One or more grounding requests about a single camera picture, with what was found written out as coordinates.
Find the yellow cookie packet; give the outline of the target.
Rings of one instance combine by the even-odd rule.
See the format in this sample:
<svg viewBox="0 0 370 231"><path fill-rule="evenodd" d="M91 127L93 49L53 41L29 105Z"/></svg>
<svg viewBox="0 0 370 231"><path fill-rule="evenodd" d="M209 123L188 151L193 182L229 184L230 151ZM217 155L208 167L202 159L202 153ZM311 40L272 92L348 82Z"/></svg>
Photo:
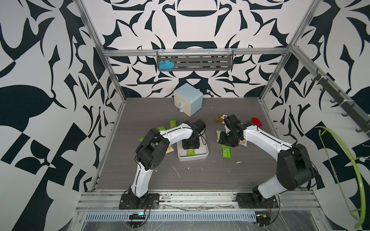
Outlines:
<svg viewBox="0 0 370 231"><path fill-rule="evenodd" d="M220 140L220 136L221 136L221 132L222 131L216 131L216 133L217 133L217 142L219 142L219 140Z"/></svg>
<svg viewBox="0 0 370 231"><path fill-rule="evenodd" d="M168 153L171 153L173 151L174 151L174 149L171 146L169 146L168 149L167 149L167 151L166 151L166 153L168 154Z"/></svg>

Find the white storage box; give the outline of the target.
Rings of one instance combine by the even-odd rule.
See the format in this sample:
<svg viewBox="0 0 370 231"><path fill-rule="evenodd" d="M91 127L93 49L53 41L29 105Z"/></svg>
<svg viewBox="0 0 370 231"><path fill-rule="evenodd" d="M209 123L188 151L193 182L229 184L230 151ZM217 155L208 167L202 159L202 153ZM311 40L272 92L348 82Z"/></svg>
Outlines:
<svg viewBox="0 0 370 231"><path fill-rule="evenodd" d="M182 141L177 142L177 155L178 159L181 162L185 161L192 161L192 160L203 160L208 157L209 154L209 148L206 143L205 137L201 136L199 138L200 141L200 148L195 149L195 155L194 156L187 156L187 150L183 149L182 147Z"/></svg>

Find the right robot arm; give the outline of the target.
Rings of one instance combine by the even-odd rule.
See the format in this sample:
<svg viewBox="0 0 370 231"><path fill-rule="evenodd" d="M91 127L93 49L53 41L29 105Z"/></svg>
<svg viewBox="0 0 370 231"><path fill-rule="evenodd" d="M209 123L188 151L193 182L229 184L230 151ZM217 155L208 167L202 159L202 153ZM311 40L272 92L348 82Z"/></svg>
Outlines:
<svg viewBox="0 0 370 231"><path fill-rule="evenodd" d="M284 142L251 122L242 122L235 115L223 119L226 130L220 133L219 143L236 147L242 141L253 143L277 162L276 174L252 190L252 201L263 203L272 197L293 191L316 178L317 172L307 149L301 144Z"/></svg>

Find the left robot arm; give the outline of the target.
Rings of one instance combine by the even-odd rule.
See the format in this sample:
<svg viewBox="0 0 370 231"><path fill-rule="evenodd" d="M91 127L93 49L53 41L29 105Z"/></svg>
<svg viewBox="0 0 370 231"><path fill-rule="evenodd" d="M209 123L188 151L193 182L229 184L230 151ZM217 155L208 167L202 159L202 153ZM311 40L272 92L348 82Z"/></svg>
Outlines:
<svg viewBox="0 0 370 231"><path fill-rule="evenodd" d="M190 153L190 157L196 156L196 150L206 145L205 131L206 124L201 119L194 123L185 121L169 130L151 129L135 152L137 171L128 190L130 198L139 203L145 200L152 172L163 162L168 148L173 144L179 142L182 149Z"/></svg>

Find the brown white plush toy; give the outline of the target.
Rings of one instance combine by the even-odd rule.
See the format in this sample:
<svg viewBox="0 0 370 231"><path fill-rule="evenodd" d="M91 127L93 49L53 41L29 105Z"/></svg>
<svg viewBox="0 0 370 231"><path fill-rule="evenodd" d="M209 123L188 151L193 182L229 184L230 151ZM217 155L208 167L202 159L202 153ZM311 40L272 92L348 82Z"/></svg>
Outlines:
<svg viewBox="0 0 370 231"><path fill-rule="evenodd" d="M226 117L227 117L226 114L220 114L218 117L215 118L215 121L224 124L225 123L224 120Z"/></svg>

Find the red oval object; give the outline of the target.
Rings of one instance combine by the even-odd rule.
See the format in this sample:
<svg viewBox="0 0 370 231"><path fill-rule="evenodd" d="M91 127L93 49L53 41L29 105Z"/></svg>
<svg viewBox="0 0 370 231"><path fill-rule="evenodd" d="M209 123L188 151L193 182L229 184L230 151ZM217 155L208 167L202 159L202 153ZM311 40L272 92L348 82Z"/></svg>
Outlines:
<svg viewBox="0 0 370 231"><path fill-rule="evenodd" d="M262 121L259 119L259 118L257 118L257 117L254 117L254 118L252 118L252 123L255 125L255 126L257 126L257 127L261 127L261 126L263 126L263 123L262 123Z"/></svg>

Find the light blue drawer cabinet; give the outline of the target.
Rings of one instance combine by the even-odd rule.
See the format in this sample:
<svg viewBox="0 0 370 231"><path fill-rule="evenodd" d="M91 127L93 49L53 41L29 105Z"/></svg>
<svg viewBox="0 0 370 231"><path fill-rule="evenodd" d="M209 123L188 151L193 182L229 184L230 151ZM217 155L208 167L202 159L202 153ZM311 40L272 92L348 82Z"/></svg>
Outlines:
<svg viewBox="0 0 370 231"><path fill-rule="evenodd" d="M193 116L202 107L203 93L186 83L173 92L174 105L179 109L179 105L183 104L184 111L188 117Z"/></svg>

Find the teal crocheted cloth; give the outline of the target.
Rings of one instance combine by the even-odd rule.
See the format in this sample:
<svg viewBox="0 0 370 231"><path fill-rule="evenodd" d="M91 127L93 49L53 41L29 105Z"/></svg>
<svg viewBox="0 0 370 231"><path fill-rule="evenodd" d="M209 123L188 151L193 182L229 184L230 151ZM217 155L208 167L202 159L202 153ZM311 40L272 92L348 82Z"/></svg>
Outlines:
<svg viewBox="0 0 370 231"><path fill-rule="evenodd" d="M164 61L159 61L158 63L158 69L160 71L172 71L175 68L175 63L171 62L170 60L164 60Z"/></svg>

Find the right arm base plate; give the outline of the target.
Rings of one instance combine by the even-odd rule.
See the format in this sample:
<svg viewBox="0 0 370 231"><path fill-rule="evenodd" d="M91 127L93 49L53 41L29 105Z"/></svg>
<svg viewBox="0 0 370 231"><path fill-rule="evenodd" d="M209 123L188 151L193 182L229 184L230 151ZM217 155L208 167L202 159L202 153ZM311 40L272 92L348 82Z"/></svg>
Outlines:
<svg viewBox="0 0 370 231"><path fill-rule="evenodd" d="M253 193L237 193L235 201L241 209L263 209L263 208L279 208L279 203L275 196L270 199L261 201L253 198Z"/></svg>

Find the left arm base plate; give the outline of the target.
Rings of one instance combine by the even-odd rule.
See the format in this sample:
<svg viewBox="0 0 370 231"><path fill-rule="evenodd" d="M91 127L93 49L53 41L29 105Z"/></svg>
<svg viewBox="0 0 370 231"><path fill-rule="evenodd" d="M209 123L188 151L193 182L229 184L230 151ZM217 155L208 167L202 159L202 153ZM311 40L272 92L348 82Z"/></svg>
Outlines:
<svg viewBox="0 0 370 231"><path fill-rule="evenodd" d="M120 210L133 209L157 209L160 202L160 195L158 193L147 193L144 196L137 198L133 194L125 193L121 196L119 202Z"/></svg>

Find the grey wall shelf rack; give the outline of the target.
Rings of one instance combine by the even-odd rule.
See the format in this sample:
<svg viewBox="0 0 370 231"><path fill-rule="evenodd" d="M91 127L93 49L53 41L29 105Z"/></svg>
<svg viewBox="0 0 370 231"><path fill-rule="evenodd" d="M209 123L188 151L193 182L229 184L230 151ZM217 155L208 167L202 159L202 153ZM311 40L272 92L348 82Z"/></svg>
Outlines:
<svg viewBox="0 0 370 231"><path fill-rule="evenodd" d="M157 69L159 61L170 60L175 63L175 71L223 71L233 67L232 51L190 51L157 52Z"/></svg>

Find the grey hook rail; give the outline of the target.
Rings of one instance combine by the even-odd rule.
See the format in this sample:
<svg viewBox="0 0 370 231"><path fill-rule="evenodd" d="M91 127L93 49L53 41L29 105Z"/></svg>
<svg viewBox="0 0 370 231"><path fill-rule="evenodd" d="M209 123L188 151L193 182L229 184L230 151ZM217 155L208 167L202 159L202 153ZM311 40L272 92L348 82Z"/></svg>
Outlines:
<svg viewBox="0 0 370 231"><path fill-rule="evenodd" d="M370 116L331 77L324 74L319 68L316 68L316 76L312 81L317 82L321 86L320 91L322 93L326 92L331 97L331 104L339 106L344 110L343 117L349 116L357 124L357 133L364 133L368 137L370 136Z"/></svg>

